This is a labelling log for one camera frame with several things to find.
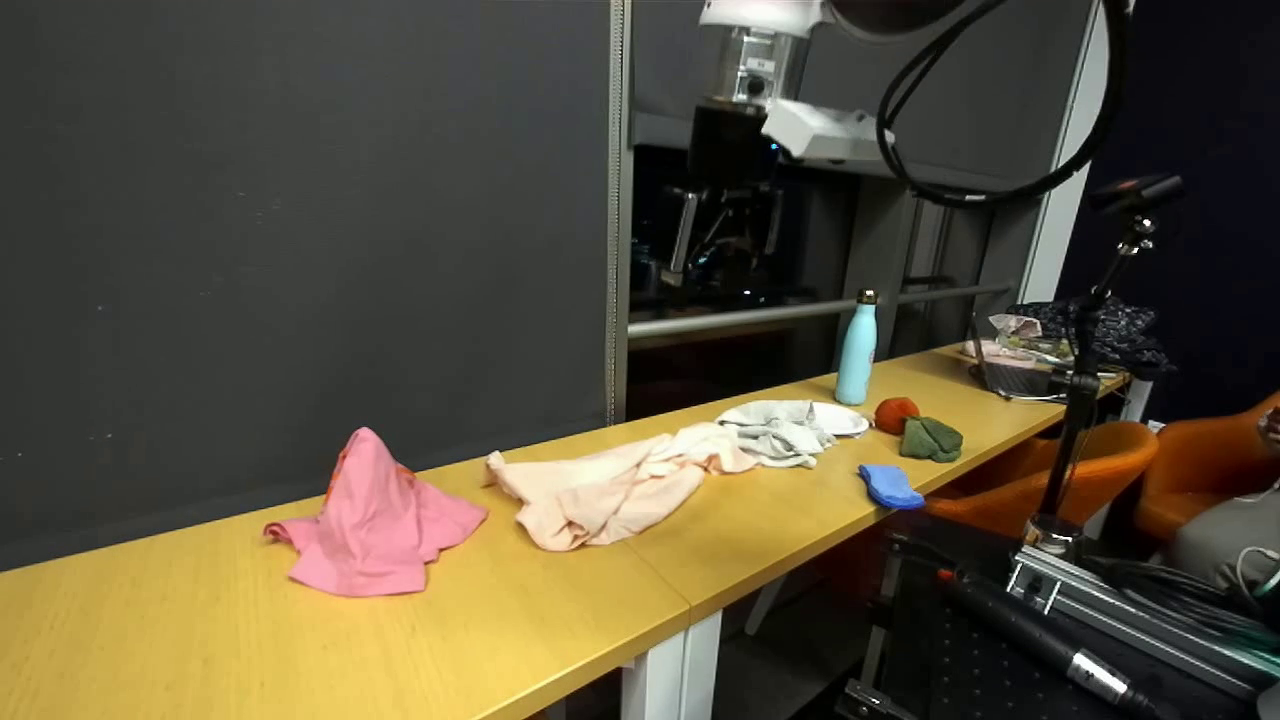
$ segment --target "orange chair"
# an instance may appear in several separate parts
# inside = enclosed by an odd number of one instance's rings
[[[1180,523],[1210,504],[1274,485],[1280,452],[1261,439],[1261,419],[1272,408],[1280,408],[1280,392],[1237,418],[1164,424],[1158,456],[1135,488],[1130,532],[1169,545]]]
[[[929,498],[929,515],[966,523],[1002,539],[1022,539],[1036,515],[1057,439],[1027,439],[987,469],[960,477],[957,485]],[[1109,419],[1075,437],[1075,465],[1065,485],[1058,520],[1083,523],[1091,513],[1113,504],[1128,485],[1155,460],[1155,434],[1130,419]]]

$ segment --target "green object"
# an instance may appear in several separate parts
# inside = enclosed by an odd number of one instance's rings
[[[957,465],[960,448],[962,448],[962,437],[934,418],[911,418],[903,424],[903,443],[900,443],[903,456]]]

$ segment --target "blue object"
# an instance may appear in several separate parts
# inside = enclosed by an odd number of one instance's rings
[[[896,465],[859,465],[870,504],[878,507],[924,507],[924,498],[906,485]]]
[[[874,292],[864,289],[856,296],[844,348],[838,348],[838,369],[837,369],[837,405],[864,405],[866,384],[870,384],[870,364],[874,364]]]

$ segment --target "blue bottle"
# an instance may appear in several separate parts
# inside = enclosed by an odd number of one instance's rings
[[[856,292],[837,369],[837,405],[864,405],[874,364],[874,289]]]

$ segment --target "wooden table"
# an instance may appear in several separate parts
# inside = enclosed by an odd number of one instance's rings
[[[479,460],[426,469],[422,479],[483,504],[487,523],[432,565],[419,596],[337,599],[288,583],[291,552],[260,529],[321,500],[0,573],[0,716],[532,716],[612,667],[627,667],[624,716],[707,716],[719,610],[874,523],[859,460],[896,460],[932,493],[1058,419],[1058,405],[978,392],[950,352],[874,364],[866,408],[900,392],[962,428],[957,465],[900,460],[870,434],[820,469],[711,477],[640,539],[562,555],[522,539]],[[742,402],[827,395],[830,377],[814,377],[508,456],[582,456]]]

